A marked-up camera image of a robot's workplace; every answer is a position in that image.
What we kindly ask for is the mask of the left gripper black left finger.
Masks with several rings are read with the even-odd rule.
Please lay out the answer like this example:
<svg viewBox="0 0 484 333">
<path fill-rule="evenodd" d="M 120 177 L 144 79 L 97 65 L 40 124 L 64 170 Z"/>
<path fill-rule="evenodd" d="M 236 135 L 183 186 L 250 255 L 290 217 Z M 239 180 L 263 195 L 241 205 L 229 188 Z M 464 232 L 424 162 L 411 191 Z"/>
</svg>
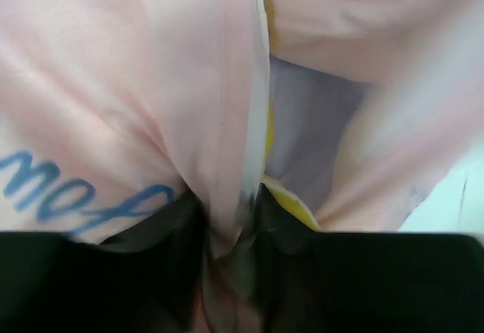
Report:
<svg viewBox="0 0 484 333">
<path fill-rule="evenodd" d="M 190 191 L 101 244 L 1 235 L 3 332 L 187 332 L 206 221 Z"/>
</svg>

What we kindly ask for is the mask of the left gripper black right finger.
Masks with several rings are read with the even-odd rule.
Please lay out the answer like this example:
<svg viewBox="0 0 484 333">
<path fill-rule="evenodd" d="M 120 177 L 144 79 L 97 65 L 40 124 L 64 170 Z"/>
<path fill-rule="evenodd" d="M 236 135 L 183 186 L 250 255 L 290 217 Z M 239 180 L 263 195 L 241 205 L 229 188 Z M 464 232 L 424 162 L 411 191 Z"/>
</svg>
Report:
<svg viewBox="0 0 484 333">
<path fill-rule="evenodd" d="M 255 301 L 266 332 L 481 332 L 483 247 L 449 234 L 316 232 L 263 188 Z"/>
</svg>

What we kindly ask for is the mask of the white pillow yellow trim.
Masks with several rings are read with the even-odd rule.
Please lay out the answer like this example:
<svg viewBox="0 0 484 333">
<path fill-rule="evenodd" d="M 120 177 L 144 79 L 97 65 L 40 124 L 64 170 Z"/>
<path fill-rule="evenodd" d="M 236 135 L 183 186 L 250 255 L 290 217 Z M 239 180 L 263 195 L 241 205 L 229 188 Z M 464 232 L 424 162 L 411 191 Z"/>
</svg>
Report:
<svg viewBox="0 0 484 333">
<path fill-rule="evenodd" d="M 483 231 L 483 0 L 265 0 L 265 183 L 324 231 Z"/>
</svg>

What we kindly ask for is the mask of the pink blue printed pillowcase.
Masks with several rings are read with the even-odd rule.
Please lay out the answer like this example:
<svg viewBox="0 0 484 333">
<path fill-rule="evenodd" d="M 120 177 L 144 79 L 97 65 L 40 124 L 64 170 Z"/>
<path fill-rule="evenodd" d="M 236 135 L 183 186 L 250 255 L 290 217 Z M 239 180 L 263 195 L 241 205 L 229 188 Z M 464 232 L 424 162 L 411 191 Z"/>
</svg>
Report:
<svg viewBox="0 0 484 333">
<path fill-rule="evenodd" d="M 190 191 L 193 327 L 266 332 L 256 208 L 272 119 L 265 0 L 1 0 L 1 235 L 101 244 Z"/>
</svg>

